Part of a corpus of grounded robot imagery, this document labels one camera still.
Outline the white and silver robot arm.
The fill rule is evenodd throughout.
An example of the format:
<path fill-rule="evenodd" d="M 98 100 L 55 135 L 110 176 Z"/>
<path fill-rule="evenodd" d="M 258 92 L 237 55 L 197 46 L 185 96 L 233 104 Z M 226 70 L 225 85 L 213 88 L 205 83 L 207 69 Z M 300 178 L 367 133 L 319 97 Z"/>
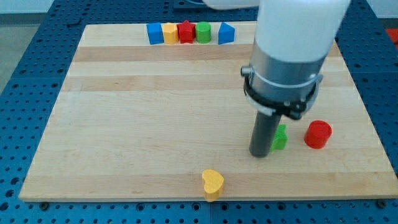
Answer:
<path fill-rule="evenodd" d="M 350 0 L 204 0 L 216 10 L 257 6 L 248 65 L 241 67 L 248 102 L 268 118 L 300 119 L 314 104 L 319 74 Z"/>

